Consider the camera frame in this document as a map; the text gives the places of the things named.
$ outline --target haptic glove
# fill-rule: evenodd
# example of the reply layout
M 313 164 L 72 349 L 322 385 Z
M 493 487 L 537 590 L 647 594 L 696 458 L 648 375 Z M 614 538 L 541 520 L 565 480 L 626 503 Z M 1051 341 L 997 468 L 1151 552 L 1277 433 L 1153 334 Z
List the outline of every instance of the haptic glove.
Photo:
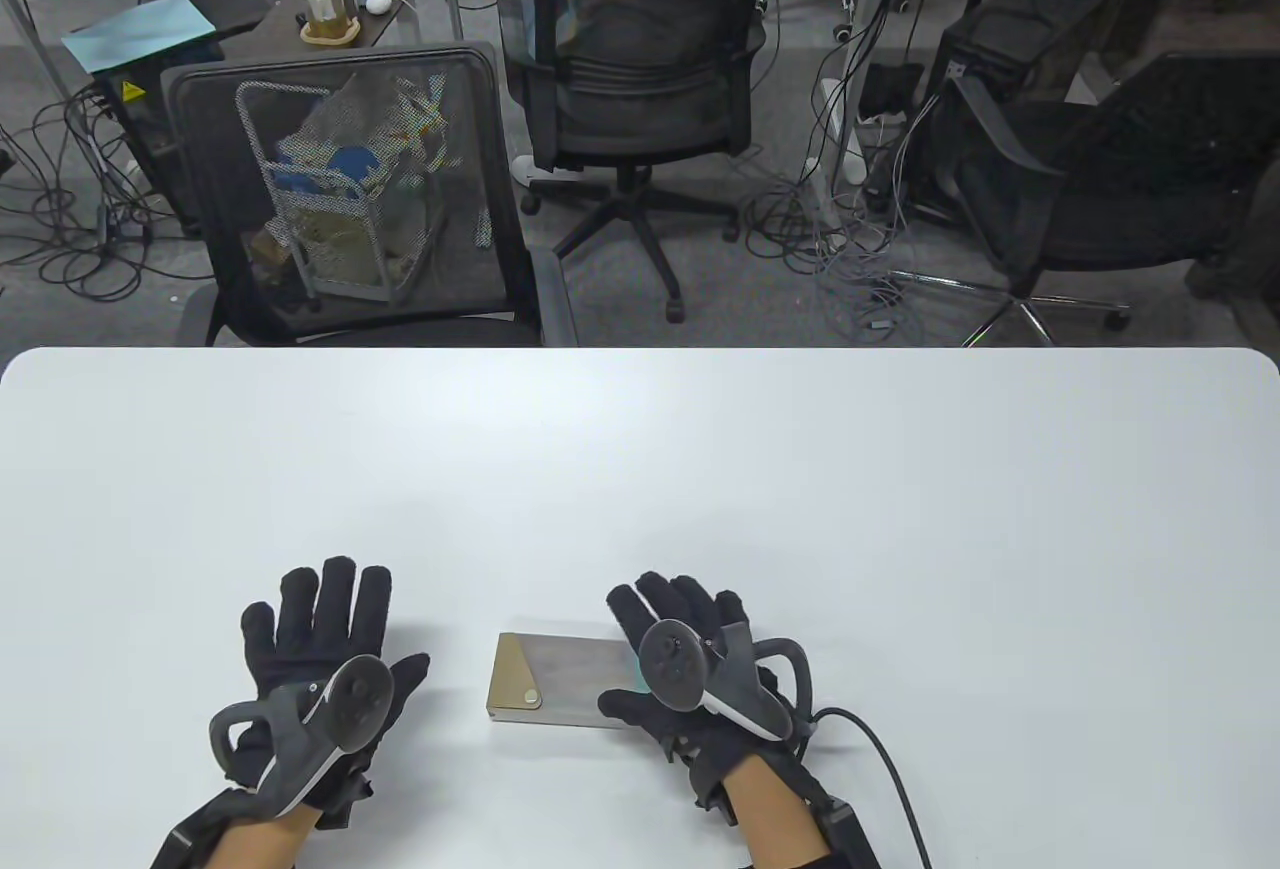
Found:
M 353 655 L 381 657 L 390 608 L 392 576 L 388 568 L 367 567 L 356 587 L 356 563 L 344 555 L 326 559 L 324 576 L 297 568 L 280 580 L 280 612 L 253 603 L 241 617 L 244 662 L 260 699 L 279 686 L 324 682 Z M 352 595 L 356 603 L 352 609 Z M 431 663 L 429 654 L 406 657 L 390 667 L 394 695 L 387 721 L 362 750 L 343 756 L 312 787 L 303 802 L 325 813 L 320 828 L 347 823 L 351 804 L 372 795 L 364 773 L 387 731 L 397 722 Z M 255 722 L 239 737 L 232 754 L 230 777 L 246 788 L 256 787 L 273 756 L 270 731 Z
M 689 576 L 668 581 L 657 572 L 645 572 L 636 580 L 636 589 L 616 586 L 607 599 L 613 617 L 636 651 L 645 632 L 658 619 L 680 619 L 708 641 L 717 640 L 724 626 L 748 623 L 742 600 L 736 593 L 723 591 L 712 599 Z M 759 668 L 759 673 L 762 685 L 778 695 L 777 677 L 764 667 Z M 698 805 L 703 809 L 721 809 L 731 823 L 735 818 L 722 783 L 750 755 L 759 755 L 769 763 L 787 786 L 805 800 L 813 801 L 826 795 L 817 779 L 796 759 L 795 745 L 763 740 L 707 709 L 676 712 L 649 692 L 621 689 L 602 692 L 598 705 L 603 715 L 649 733 L 667 754 L 667 761 L 677 755 L 685 760 Z

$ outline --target wrist strap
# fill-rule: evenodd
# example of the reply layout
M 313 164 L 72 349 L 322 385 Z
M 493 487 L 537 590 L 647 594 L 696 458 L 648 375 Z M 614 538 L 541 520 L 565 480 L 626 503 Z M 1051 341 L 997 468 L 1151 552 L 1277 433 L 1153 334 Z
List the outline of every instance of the wrist strap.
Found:
M 219 792 L 169 831 L 151 863 L 151 869 L 193 869 L 204 865 L 232 820 L 250 818 L 252 810 L 251 792 L 243 790 Z

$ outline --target human wrist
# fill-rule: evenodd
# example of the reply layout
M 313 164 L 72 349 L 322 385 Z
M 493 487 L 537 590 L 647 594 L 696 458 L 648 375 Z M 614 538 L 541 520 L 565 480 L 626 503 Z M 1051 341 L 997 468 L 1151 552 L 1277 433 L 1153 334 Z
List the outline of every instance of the human wrist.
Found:
M 796 869 L 831 855 L 808 804 L 762 756 L 749 755 L 723 786 L 756 869 Z

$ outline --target chair armrest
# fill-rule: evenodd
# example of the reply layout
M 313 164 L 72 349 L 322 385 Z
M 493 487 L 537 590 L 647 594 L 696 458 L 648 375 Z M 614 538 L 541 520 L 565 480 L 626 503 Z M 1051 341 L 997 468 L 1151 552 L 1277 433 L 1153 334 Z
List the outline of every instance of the chair armrest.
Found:
M 503 59 L 525 69 L 532 69 L 538 63 L 534 60 L 534 54 L 529 51 L 524 1 L 498 0 L 497 8 Z
M 1044 165 L 1030 154 L 1028 147 L 1023 146 L 982 79 L 977 76 L 952 77 L 950 84 L 955 86 L 964 100 L 965 108 L 978 120 L 978 125 L 982 127 L 991 141 L 992 148 L 1000 155 L 1005 156 L 1005 159 L 1019 169 L 1039 173 L 1041 175 L 1065 175 L 1065 173 Z
M 532 246 L 534 283 L 538 285 L 538 311 L 543 319 L 543 344 L 554 348 L 576 347 L 577 326 L 568 302 L 564 269 L 559 256 L 549 248 Z
M 218 301 L 218 285 L 201 285 L 187 297 L 178 321 L 178 334 L 174 346 L 211 346 L 223 329 L 225 319 Z

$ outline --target glove finger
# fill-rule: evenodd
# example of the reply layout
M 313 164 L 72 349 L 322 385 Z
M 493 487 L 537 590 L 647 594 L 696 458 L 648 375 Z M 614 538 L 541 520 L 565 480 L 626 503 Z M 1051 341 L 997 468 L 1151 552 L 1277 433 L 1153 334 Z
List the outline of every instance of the glove finger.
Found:
M 735 622 L 750 623 L 746 618 L 746 610 L 742 608 L 742 600 L 737 598 L 737 593 L 731 593 L 727 589 L 722 594 L 716 596 L 716 608 L 719 610 L 721 626 L 732 626 Z
M 721 627 L 719 610 L 707 590 L 692 576 L 676 576 L 671 580 L 671 585 L 689 603 L 689 612 L 694 619 L 689 625 L 698 630 L 703 639 L 713 639 Z
M 609 612 L 613 613 L 613 618 L 618 621 L 622 627 L 622 632 L 627 637 L 627 642 L 631 644 L 631 649 L 640 651 L 640 640 L 644 639 L 644 634 L 649 631 L 657 619 L 653 618 L 653 613 L 649 608 L 640 600 L 636 591 L 631 586 L 613 586 L 613 591 L 605 596 L 605 603 L 609 605 Z
M 356 563 L 346 555 L 325 559 L 316 598 L 314 639 L 323 649 L 346 649 L 351 593 L 356 587 Z
M 413 695 L 413 690 L 422 685 L 429 668 L 431 668 L 431 658 L 426 653 L 406 655 L 392 666 L 392 681 L 396 683 L 396 690 L 392 695 L 392 708 L 387 713 L 387 722 L 383 723 L 383 732 L 387 732 L 399 719 L 401 713 L 404 712 L 404 703 Z
M 648 692 L 632 692 L 627 689 L 604 690 L 595 700 L 595 706 L 600 710 L 600 715 L 641 728 L 664 708 Z
M 270 603 L 253 603 L 241 614 L 244 634 L 244 663 L 252 673 L 255 666 L 275 653 L 275 610 Z
M 297 568 L 280 580 L 280 622 L 275 627 L 275 649 L 301 653 L 311 641 L 311 617 L 316 605 L 320 577 L 311 568 Z
M 659 619 L 680 619 L 689 625 L 694 621 L 694 613 L 685 596 L 657 572 L 645 572 L 636 580 L 636 589 L 649 600 Z
M 387 613 L 392 608 L 392 573 L 385 566 L 370 566 L 360 573 L 360 594 L 351 617 L 351 646 L 355 653 L 383 654 Z

